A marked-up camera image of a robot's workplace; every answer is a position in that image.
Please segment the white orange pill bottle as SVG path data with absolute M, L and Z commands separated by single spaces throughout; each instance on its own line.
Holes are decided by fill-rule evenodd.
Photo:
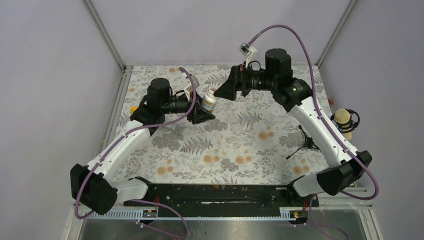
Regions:
M 211 113 L 215 109 L 216 104 L 218 102 L 218 99 L 214 96 L 215 91 L 216 89 L 214 87 L 209 87 L 204 93 L 200 104 L 204 109 L 208 110 Z

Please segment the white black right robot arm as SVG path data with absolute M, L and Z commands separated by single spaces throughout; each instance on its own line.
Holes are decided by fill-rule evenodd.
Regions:
M 293 76 L 291 56 L 286 50 L 267 50 L 265 67 L 258 70 L 251 66 L 256 49 L 245 45 L 240 51 L 246 57 L 245 62 L 231 67 L 228 79 L 214 92 L 214 96 L 234 101 L 237 92 L 244 97 L 252 90 L 271 92 L 273 99 L 312 137 L 328 165 L 319 173 L 290 182 L 287 201 L 299 206 L 312 194 L 325 192 L 335 196 L 358 180 L 372 156 L 366 150 L 358 151 L 322 113 L 310 85 Z

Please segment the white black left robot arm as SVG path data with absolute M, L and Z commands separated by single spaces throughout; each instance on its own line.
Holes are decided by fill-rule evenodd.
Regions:
M 172 91 L 166 78 L 155 78 L 147 88 L 139 106 L 132 108 L 130 120 L 123 130 L 98 156 L 86 165 L 76 164 L 70 170 L 71 195 L 75 199 L 74 211 L 79 219 L 79 205 L 92 213 L 106 214 L 115 204 L 137 199 L 148 206 L 155 200 L 155 192 L 140 177 L 114 181 L 115 174 L 137 147 L 147 141 L 158 128 L 187 119 L 193 125 L 215 119 L 201 106 L 202 99 L 196 89 L 199 81 L 193 75 L 184 76 L 182 90 Z M 181 114 L 167 123 L 166 115 Z

